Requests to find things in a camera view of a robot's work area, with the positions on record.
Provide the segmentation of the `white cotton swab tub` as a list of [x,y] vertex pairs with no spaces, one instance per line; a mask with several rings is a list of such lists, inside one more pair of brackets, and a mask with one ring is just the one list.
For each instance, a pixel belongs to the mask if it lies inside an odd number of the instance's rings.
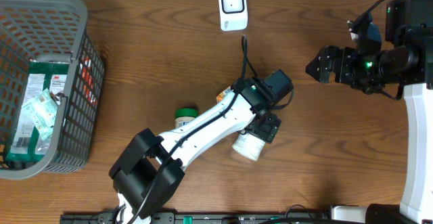
[[257,161],[265,146],[265,141],[249,133],[240,134],[232,148],[243,157]]

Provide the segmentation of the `orange Kleenex tissue pack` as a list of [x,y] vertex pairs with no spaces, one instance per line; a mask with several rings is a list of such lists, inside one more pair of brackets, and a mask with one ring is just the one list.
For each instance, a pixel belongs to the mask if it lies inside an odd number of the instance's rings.
[[217,102],[217,103],[221,102],[221,101],[224,99],[224,97],[225,97],[228,93],[230,93],[230,92],[232,92],[231,87],[227,87],[224,91],[220,92],[220,93],[217,95],[217,97],[216,97],[216,102]]

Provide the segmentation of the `green lid jar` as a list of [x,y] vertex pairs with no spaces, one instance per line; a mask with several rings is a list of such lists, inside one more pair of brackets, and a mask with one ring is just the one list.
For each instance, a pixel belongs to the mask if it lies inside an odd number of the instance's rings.
[[180,108],[175,112],[175,127],[179,128],[198,117],[198,111],[194,108]]

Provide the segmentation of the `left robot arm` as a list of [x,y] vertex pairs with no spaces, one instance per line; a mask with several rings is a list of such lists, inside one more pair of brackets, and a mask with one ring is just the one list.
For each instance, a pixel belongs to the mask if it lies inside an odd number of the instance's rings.
[[109,171],[120,206],[115,223],[149,223],[174,195],[186,168],[232,133],[239,134],[233,149],[258,160],[281,124],[274,111],[293,90],[281,70],[265,79],[240,78],[217,105],[186,125],[159,135],[150,129],[136,134]]

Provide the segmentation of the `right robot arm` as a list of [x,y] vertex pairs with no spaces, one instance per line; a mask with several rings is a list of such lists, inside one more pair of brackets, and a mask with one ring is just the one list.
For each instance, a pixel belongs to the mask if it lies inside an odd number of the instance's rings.
[[372,204],[366,223],[432,222],[432,0],[392,0],[386,5],[382,37],[367,10],[348,21],[351,47],[323,47],[305,72],[326,84],[335,82],[367,95],[396,84],[393,99],[403,99],[409,123],[407,175],[400,204]]

